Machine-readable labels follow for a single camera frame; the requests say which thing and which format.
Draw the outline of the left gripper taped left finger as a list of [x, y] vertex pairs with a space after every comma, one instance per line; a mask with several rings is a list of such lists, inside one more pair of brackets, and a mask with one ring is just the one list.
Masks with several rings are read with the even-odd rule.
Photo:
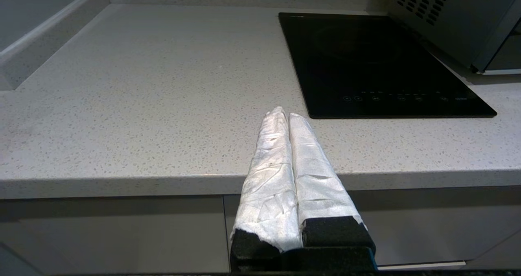
[[276, 271], [302, 247], [288, 120], [282, 107], [262, 120], [230, 235], [232, 271]]

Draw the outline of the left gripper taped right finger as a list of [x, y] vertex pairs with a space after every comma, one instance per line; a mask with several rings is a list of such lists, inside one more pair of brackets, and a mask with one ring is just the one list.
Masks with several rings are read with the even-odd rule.
[[374, 241], [341, 183], [310, 124], [289, 116], [298, 224], [306, 248], [362, 246], [376, 252]]

